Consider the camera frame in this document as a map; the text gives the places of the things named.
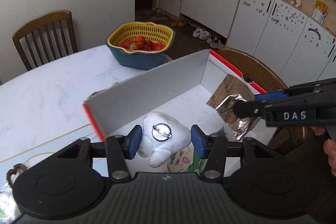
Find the person's right hand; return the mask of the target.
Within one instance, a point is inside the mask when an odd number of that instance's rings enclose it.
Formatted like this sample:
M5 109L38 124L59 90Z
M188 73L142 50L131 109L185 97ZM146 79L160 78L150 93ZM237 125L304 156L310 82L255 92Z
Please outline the person's right hand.
M315 134L317 136L321 136L326 133L325 126L317 126L315 130ZM336 143L331 139L327 139L323 144L323 150L328 156L328 163L331 168L331 173L335 177L336 176Z

